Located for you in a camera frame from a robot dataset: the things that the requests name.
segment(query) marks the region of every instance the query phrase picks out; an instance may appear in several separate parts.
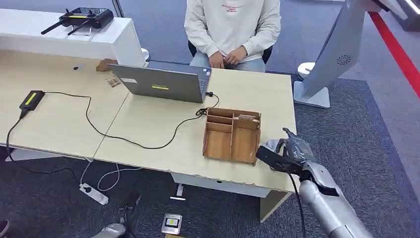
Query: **yellow label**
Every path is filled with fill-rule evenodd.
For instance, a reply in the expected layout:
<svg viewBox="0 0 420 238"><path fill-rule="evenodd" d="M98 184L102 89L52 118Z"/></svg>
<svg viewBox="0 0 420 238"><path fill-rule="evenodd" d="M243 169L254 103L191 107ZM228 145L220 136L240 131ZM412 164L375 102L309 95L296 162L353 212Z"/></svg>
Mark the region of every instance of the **yellow label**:
<svg viewBox="0 0 420 238"><path fill-rule="evenodd" d="M86 16L69 16L69 18L86 18Z"/></svg>
<svg viewBox="0 0 420 238"><path fill-rule="evenodd" d="M32 101L32 99L34 99L35 95L37 95L37 93L33 93L31 97L28 99L28 101L25 103L25 105L28 105Z"/></svg>
<svg viewBox="0 0 420 238"><path fill-rule="evenodd" d="M169 88L165 87L165 86L156 86L156 85L152 85L152 88L156 88L156 89L163 89L163 90L169 90Z"/></svg>

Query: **red stripe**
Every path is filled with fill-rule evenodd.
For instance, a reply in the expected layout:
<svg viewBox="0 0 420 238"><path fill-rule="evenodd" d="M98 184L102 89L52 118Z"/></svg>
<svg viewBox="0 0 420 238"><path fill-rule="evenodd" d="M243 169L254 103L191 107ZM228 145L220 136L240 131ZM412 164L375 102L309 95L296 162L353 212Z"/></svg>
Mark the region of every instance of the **red stripe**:
<svg viewBox="0 0 420 238"><path fill-rule="evenodd" d="M395 39L394 35L392 35L379 13L369 12L369 15L398 66L420 98L420 73L416 66L403 50L400 43L398 43L397 39Z"/></svg>

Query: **white shelf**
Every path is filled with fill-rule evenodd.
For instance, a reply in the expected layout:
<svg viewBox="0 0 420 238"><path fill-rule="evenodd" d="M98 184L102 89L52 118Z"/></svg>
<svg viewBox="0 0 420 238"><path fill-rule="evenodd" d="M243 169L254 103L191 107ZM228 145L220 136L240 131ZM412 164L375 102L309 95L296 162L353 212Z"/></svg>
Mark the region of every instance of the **white shelf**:
<svg viewBox="0 0 420 238"><path fill-rule="evenodd" d="M45 35L41 31L58 22L63 13L0 8L0 49L48 55L113 59L119 64L144 66L141 46L131 18L115 17L92 36L67 33L58 26Z"/></svg>

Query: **desk leg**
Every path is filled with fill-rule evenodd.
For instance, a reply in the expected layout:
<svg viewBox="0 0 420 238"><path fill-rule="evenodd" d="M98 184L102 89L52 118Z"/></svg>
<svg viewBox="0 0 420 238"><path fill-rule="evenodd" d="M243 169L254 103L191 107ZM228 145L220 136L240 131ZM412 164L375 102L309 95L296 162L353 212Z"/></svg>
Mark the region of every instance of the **desk leg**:
<svg viewBox="0 0 420 238"><path fill-rule="evenodd" d="M260 198L260 222L263 223L292 193L272 190Z"/></svg>

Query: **black cable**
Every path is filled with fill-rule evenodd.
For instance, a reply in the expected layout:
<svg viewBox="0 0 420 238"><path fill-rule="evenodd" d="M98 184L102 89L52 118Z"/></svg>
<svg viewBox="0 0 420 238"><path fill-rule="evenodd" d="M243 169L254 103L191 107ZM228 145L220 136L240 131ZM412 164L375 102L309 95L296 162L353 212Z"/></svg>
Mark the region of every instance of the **black cable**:
<svg viewBox="0 0 420 238"><path fill-rule="evenodd" d="M174 131L174 133L173 133L173 136L172 136L172 138L165 144L165 145L163 145L163 146L159 146L159 147L147 147L147 146L143 146L143 145L141 145L141 144L139 144L139 143L136 143L136 142L134 142L134 141L131 141L131 140L128 140L128 139L126 139L126 138L123 138L123 137L119 137L119 136L112 136L112 135L106 135L106 134L104 134L104 133L102 133L102 132L100 132L93 124L92 124L92 122L91 122L91 120L89 119L89 117L88 117L88 112L89 112L89 107L90 107L90 105L91 105L91 100L92 100L92 97L90 97L90 96L81 96L81 95L72 95L72 94L68 94L68 93L62 93L62 92L45 92L45 94L48 94L48 93L56 93L56 94L63 94L63 95L67 95L67 96L70 96L70 97L77 97L77 98L88 98L89 99L89 103L88 103L88 107L86 108L86 119L88 120L88 122L89 122L89 124L93 127L93 129L95 129L95 131L97 132L97 133L99 133L99 134L101 134L101 135L103 135L103 136L105 136L105 137L108 137L108 138L113 138L113 139L120 139L120 140L124 140L124 141L127 141L127 142L129 142L129 143L131 143L131 144L134 144L134 145L137 145L137 146L140 146L140 147L142 147L143 149L150 149L150 150L156 150L156 149L162 149L162 148L165 148L166 146L168 146L174 139L175 139L175 136L176 136L176 132L177 132L177 130L178 130L178 128L183 124L183 123L185 123L185 122L187 122L187 121L190 121L190 120L196 120L196 119L198 119L198 118L200 118L201 116L203 116L203 115L206 115L207 114L207 109L208 108L202 108L202 109L200 109L200 110L198 110L197 112L196 112L196 116L197 117L195 117L195 118L190 118L190 119L186 119L186 120L183 120L180 124L178 124L178 126L175 128L175 131ZM220 101L220 99L219 99L219 97L216 95L216 94L214 94L213 92L207 92L206 93L206 95L208 95L208 96L210 96L210 97L212 97L212 96L215 96L215 97L217 97L217 103L214 105L214 106L212 106L211 108L214 108L215 106L217 106L218 105L218 103L219 103L219 101Z"/></svg>
<svg viewBox="0 0 420 238"><path fill-rule="evenodd" d="M127 230L127 233L130 234L133 238L137 238L137 236L134 234L133 230L131 229L131 216L130 219L128 218L129 216L127 215L128 213L128 207L124 208L124 223L125 223L125 228Z"/></svg>
<svg viewBox="0 0 420 238"><path fill-rule="evenodd" d="M295 184L295 180L293 179L292 175L289 173L289 171L287 170L286 166L284 166L283 164L277 163L278 165L280 165L287 173L287 175L290 177L290 180L292 181L293 184L293 188L295 189L295 194L296 197L298 198L298 204L299 204L299 210L301 212L301 222L302 222L302 233L303 233L303 238L306 238L306 231L305 231L305 218L303 216L303 209L302 209L302 204L301 204L301 199L299 197L299 193L298 193L298 189L296 188L296 184Z"/></svg>
<svg viewBox="0 0 420 238"><path fill-rule="evenodd" d="M166 143L165 145L163 145L163 146L160 146L160 147L146 147L146 146L142 146L142 145L140 145L140 144L138 144L138 143L136 143L136 142L133 142L133 141L131 141L131 140L127 140L127 139L125 139L125 138L122 138L122 137L118 137L118 136L110 136L110 135L106 135L106 134L103 134L102 132L100 132L98 129L96 129L96 127L92 124L92 122L90 121L90 119L89 119L89 117L88 117L88 112L89 112L89 108L90 108L90 105L91 105L91 101L92 101L92 97L90 97L90 96L81 96L81 95L72 95L72 94L68 94L68 93L63 93L63 92L45 92L45 93L56 93L56 94L62 94L62 95L67 95L67 96L70 96L70 97L77 97L77 98L88 98L89 99L89 103L88 103L88 107L87 107L87 109L86 109L86 119L88 120L88 122L89 122L89 124L93 127L93 129L95 129L95 131L97 132L97 133L99 133L99 134L101 134L101 135L103 135L103 136L105 136L105 137L109 137L109 138L114 138L114 139L121 139L121 140L125 140L125 141L127 141L127 142L129 142L129 143L132 143L132 144L135 144L135 145L138 145L138 146L140 146L140 147L142 147L142 148L144 148L144 149L161 149L161 148L164 148L164 147L166 147L166 146L168 146L173 140L174 140L174 138L175 138L175 135L176 135L176 132L177 132L177 130L178 130L178 128L184 123L184 122L187 122L187 121L190 121L190 120L195 120L195 119L198 119L198 118L200 118L201 116L203 116L203 115L206 115L207 114L207 108L205 108L205 109L200 109L200 110L198 110L197 112L196 112L196 118L190 118L190 119L186 119L186 120L184 120L184 121L182 121L177 127L176 127L176 129L175 129L175 131L174 131L174 134L173 134L173 137L171 138L171 140L168 142L168 143ZM217 106L218 105L218 103L219 103L219 101L220 101L220 99L219 99L219 97L216 95L216 94L213 94L213 92L207 92L206 93L206 95L208 95L208 96L210 96L210 97L212 97L212 96L216 96L217 97L217 103L214 105L214 106L212 106L212 108L214 108L215 106ZM31 170L31 169L29 169L29 168L27 168L26 166L24 166L24 165L22 165L22 164L20 164L20 162L18 162L18 161L16 161L16 160L14 160L13 159L13 157L12 157L12 154L11 154L11 152L10 152L10 146L9 146L9 139L10 139L10 134L11 134L11 132L13 131L13 129L15 129L15 127L19 124L19 122L26 116L26 114L28 113L28 111L26 110L26 109L23 109L22 110L22 112L21 112L21 114L20 114L20 116L19 116L19 120L15 123L15 125L13 125L12 126L12 128L8 131L8 133L7 133L7 138L6 138L6 150L7 150L7 155L9 156L9 158L10 158L10 160L12 160L15 164L17 164L19 167L21 167L21 168L23 168L23 169L25 169L25 170L27 170L28 172L30 172L30 173L35 173L35 174L43 174L43 175L50 175L50 174L54 174L54 173L58 173L58 172L61 172L61 171L65 171L65 170L67 170L67 171L70 171L71 172L71 174L73 175L73 177L74 177L74 179L76 180L76 183L77 183L77 185L79 185L79 179L77 178L77 176L76 176L76 174L74 173L74 171L73 170L71 170L70 168L62 168L62 169L59 169L59 170L54 170L54 171L51 171L51 172L42 172L42 171L34 171L34 170Z"/></svg>
<svg viewBox="0 0 420 238"><path fill-rule="evenodd" d="M23 169L25 169L25 170L27 170L27 171L29 171L31 173L35 173L35 174L50 175L50 174L57 173L57 172L60 172L60 171L68 170L68 171L71 172L71 174L73 175L74 179L76 180L77 186L79 186L79 180L77 179L76 174L70 168L63 168L63 169L54 170L54 171L51 171L51 172L34 171L34 170L31 170L31 169L27 168L26 166L20 164L18 161L16 161L16 160L13 159L12 154L10 152L10 147L9 147L10 134L13 131L13 129L15 129L15 127L19 124L19 122L23 119L23 117L26 115L26 113L27 113L26 110L22 110L22 113L21 113L21 116L19 117L19 120L15 123L15 125L12 126L12 128L7 133L6 150L7 150L7 155L9 156L10 160L12 160L19 167L21 167L21 168L23 168Z"/></svg>

